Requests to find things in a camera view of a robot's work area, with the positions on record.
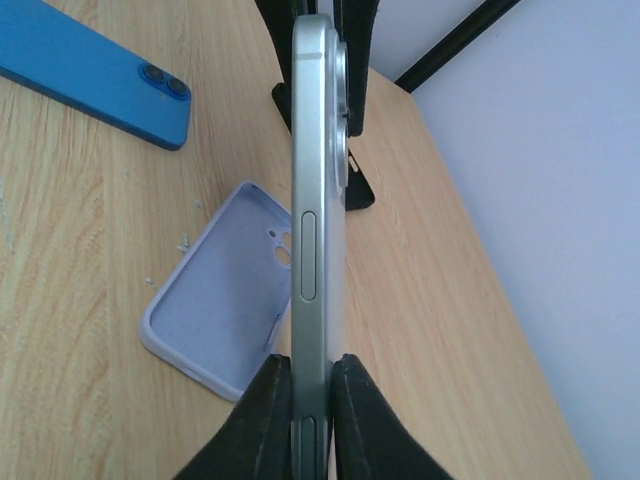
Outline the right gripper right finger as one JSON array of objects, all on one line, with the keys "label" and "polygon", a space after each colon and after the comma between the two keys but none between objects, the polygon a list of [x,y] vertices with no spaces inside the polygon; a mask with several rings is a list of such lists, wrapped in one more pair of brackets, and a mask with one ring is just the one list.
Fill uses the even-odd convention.
[{"label": "right gripper right finger", "polygon": [[354,354],[332,369],[330,409],[339,479],[449,479],[412,437]]}]

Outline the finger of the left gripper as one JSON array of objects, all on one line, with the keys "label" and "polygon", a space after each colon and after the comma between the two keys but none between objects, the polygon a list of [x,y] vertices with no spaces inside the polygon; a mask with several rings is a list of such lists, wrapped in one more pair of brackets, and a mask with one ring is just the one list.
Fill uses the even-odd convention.
[{"label": "finger of the left gripper", "polygon": [[369,60],[379,0],[335,0],[334,23],[347,45],[347,100],[350,136],[364,129]]},{"label": "finger of the left gripper", "polygon": [[272,89],[272,99],[288,130],[291,130],[293,27],[298,16],[317,12],[317,1],[255,0],[255,4],[269,32],[282,74],[282,81]]}]

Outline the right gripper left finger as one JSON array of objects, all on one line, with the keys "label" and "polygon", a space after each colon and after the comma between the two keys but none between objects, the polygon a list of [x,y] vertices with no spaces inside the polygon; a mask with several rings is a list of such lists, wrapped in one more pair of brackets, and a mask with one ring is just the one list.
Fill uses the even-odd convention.
[{"label": "right gripper left finger", "polygon": [[272,354],[213,438],[178,479],[291,477],[291,361]]}]

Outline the silver white phone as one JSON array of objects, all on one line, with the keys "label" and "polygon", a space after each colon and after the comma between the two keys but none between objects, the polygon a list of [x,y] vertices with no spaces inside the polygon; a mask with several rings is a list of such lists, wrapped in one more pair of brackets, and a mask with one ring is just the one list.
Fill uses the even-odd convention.
[{"label": "silver white phone", "polygon": [[329,390],[344,352],[348,138],[345,43],[325,14],[292,35],[292,476],[325,479]]}]

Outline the lilac phone case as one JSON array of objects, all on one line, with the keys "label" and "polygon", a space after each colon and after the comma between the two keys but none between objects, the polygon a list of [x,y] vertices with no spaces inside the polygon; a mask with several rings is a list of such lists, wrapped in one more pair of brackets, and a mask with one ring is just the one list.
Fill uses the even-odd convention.
[{"label": "lilac phone case", "polygon": [[244,182],[147,307],[139,338],[150,352],[236,402],[276,350],[290,305],[290,263],[279,258],[291,215]]}]

